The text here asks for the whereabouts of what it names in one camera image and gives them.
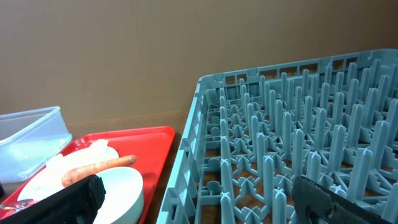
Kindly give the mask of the white tissue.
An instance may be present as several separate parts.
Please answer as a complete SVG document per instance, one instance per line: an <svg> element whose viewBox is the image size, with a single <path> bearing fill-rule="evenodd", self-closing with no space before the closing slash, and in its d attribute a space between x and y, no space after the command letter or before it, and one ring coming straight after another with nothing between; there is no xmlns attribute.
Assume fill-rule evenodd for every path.
<svg viewBox="0 0 398 224"><path fill-rule="evenodd" d="M89 147L77 150L66 156L58 154L46 162L48 168L72 169L89 164L94 164L109 159L114 159L114 152L108 147L108 140L100 139Z"/></svg>

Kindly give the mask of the orange carrot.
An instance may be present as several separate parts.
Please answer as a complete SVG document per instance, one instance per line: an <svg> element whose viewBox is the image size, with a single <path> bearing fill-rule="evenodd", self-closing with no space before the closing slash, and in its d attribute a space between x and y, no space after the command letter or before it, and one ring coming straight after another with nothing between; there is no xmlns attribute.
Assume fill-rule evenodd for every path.
<svg viewBox="0 0 398 224"><path fill-rule="evenodd" d="M137 161L135 155L123 156L116 159L111 159L95 164L89 164L82 167L77 167L66 172L62 177L62 185L68 187L89 175L95 175L107 169L114 167L129 167Z"/></svg>

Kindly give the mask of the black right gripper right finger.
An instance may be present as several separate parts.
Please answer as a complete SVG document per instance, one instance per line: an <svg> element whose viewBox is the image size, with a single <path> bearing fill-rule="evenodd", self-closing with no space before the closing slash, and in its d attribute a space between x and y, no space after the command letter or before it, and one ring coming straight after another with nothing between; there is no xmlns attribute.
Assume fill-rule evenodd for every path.
<svg viewBox="0 0 398 224"><path fill-rule="evenodd" d="M304 176L295 179L292 200L300 224L389 223Z"/></svg>

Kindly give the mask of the green bowl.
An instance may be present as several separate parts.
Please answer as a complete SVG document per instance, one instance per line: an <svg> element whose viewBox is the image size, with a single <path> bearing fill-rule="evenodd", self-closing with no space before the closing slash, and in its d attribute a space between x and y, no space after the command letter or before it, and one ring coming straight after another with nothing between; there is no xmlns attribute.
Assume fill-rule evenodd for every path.
<svg viewBox="0 0 398 224"><path fill-rule="evenodd" d="M97 174L106 194L94 224L133 224L144 209L144 181L131 167L115 167Z"/></svg>

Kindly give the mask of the red snack wrapper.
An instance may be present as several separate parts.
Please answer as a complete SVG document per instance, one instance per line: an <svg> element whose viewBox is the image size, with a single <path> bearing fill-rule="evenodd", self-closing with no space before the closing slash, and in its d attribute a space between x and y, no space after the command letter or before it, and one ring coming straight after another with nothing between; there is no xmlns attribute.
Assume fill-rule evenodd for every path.
<svg viewBox="0 0 398 224"><path fill-rule="evenodd" d="M5 214L2 216L2 218L9 217L17 212L20 212L21 210L28 208L32 205L37 203L36 200L33 199L26 199L26 200L21 200L17 202L10 202L10 203L2 203L1 204L1 211L5 212Z"/></svg>

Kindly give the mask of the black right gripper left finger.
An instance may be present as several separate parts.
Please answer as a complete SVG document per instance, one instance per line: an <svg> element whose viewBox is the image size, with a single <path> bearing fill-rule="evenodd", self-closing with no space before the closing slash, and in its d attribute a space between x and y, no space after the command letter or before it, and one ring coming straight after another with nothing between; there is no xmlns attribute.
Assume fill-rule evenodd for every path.
<svg viewBox="0 0 398 224"><path fill-rule="evenodd" d="M2 224L93 223L105 200L101 177L89 175L6 218Z"/></svg>

